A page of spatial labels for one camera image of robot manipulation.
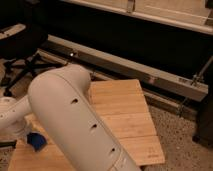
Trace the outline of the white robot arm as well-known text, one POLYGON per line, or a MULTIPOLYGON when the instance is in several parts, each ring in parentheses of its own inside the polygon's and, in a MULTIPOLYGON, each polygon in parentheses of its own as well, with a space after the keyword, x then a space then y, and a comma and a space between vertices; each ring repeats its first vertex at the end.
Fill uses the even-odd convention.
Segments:
POLYGON ((24 97, 0 110, 0 129, 34 113, 76 171, 140 171, 88 102, 90 84, 78 64, 41 73, 24 97))

